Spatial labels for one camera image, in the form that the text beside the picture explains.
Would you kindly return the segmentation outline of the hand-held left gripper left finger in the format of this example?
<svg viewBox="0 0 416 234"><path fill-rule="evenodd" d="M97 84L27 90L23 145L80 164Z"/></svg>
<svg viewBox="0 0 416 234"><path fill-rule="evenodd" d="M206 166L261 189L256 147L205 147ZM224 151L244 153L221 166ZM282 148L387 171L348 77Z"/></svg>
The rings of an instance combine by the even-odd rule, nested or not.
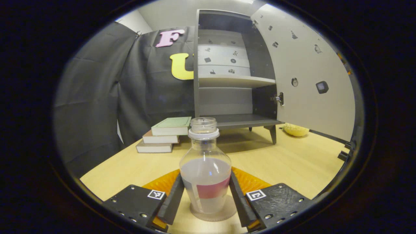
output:
<svg viewBox="0 0 416 234"><path fill-rule="evenodd" d="M128 185L103 205L136 226L166 233L175 220L183 191L177 169L143 186Z"/></svg>

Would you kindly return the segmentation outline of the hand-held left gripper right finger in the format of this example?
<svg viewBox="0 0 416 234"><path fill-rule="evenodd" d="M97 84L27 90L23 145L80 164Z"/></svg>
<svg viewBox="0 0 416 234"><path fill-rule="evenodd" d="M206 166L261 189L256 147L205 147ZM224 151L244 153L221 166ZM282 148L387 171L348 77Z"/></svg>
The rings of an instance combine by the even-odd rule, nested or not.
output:
<svg viewBox="0 0 416 234"><path fill-rule="evenodd" d="M241 226L248 232L279 227L313 204L284 183L271 185L234 166L229 185Z"/></svg>

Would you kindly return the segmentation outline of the clear plastic bottle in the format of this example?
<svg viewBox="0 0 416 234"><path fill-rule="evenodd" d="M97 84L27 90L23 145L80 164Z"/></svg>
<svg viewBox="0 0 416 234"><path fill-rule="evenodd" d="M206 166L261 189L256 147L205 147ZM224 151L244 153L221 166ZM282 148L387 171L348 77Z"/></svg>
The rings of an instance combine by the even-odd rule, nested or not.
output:
<svg viewBox="0 0 416 234"><path fill-rule="evenodd" d="M190 121L191 147L179 163L181 178L194 211L214 214L223 209L231 177L231 159L217 146L217 121Z"/></svg>

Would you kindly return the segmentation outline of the pale grey cabinet door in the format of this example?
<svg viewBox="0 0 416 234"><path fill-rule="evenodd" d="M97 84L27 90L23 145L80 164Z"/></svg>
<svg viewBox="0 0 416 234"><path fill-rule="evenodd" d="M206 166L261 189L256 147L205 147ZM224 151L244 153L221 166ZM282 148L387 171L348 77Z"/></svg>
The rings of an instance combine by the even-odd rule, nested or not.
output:
<svg viewBox="0 0 416 234"><path fill-rule="evenodd" d="M275 73L277 120L349 141L355 125L355 95L333 46L294 15L270 4L251 16Z"/></svg>

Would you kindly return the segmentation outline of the metal cabinet door hinge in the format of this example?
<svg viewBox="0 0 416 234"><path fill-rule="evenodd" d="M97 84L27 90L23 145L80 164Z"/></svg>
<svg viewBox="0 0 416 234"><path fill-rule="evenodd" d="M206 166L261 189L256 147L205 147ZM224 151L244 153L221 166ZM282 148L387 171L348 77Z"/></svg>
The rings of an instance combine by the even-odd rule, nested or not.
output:
<svg viewBox="0 0 416 234"><path fill-rule="evenodd" d="M284 93L279 92L278 94L275 94L273 97L270 98L271 101L274 102L275 105L284 106Z"/></svg>

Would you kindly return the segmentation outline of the pale cabinet shelf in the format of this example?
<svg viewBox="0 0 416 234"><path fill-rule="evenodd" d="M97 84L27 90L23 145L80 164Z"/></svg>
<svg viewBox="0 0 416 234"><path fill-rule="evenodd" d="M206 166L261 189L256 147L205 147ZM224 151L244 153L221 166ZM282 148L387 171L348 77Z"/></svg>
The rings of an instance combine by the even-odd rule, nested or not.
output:
<svg viewBox="0 0 416 234"><path fill-rule="evenodd" d="M200 88L259 88L276 85L273 79L241 75L201 75L198 78Z"/></svg>

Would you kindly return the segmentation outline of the brown book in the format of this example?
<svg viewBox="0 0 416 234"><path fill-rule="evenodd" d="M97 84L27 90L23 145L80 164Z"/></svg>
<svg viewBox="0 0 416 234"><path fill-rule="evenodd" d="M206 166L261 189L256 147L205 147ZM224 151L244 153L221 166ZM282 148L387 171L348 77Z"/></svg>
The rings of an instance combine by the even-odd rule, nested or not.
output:
<svg viewBox="0 0 416 234"><path fill-rule="evenodd" d="M153 135L152 130L149 130L143 136L145 144L176 144L179 142L178 135Z"/></svg>

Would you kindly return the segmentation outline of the green book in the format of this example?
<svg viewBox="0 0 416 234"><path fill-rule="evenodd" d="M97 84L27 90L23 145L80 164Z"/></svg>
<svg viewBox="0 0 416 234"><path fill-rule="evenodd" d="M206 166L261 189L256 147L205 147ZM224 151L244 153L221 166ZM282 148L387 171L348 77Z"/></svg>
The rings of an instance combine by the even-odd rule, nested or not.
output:
<svg viewBox="0 0 416 234"><path fill-rule="evenodd" d="M191 117L172 117L151 127L154 136L187 135Z"/></svg>

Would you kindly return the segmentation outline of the yellow round sponge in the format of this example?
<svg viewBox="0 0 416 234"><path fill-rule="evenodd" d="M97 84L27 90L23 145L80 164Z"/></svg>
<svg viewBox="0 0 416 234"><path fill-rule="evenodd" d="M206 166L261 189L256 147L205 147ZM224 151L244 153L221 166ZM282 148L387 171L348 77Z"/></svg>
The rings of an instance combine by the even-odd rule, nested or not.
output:
<svg viewBox="0 0 416 234"><path fill-rule="evenodd" d="M303 137L308 134L310 129L295 124L285 123L282 129L289 135L294 137Z"/></svg>

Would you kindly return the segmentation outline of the small black table clamp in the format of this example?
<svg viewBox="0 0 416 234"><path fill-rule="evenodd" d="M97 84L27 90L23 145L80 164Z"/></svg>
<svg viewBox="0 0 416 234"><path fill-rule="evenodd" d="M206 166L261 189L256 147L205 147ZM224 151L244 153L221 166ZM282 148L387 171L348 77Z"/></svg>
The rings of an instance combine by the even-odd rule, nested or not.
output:
<svg viewBox="0 0 416 234"><path fill-rule="evenodd" d="M338 155L338 159L340 159L342 161L347 161L350 157L353 156L353 154L355 152L355 149L356 149L356 146L357 146L357 140L356 139L353 139L350 142L346 142L344 144L344 147L346 149L348 149L349 152L347 153L345 151L341 151Z"/></svg>

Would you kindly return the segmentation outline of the black backdrop cloth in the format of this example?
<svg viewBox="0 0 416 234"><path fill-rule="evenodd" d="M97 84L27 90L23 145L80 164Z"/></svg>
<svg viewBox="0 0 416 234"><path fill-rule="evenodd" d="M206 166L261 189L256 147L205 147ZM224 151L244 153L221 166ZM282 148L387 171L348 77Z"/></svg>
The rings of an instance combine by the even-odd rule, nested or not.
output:
<svg viewBox="0 0 416 234"><path fill-rule="evenodd" d="M194 116L193 80L172 75L171 55L193 70L193 26L138 36L113 22L68 61L53 105L61 160L76 178L172 117Z"/></svg>

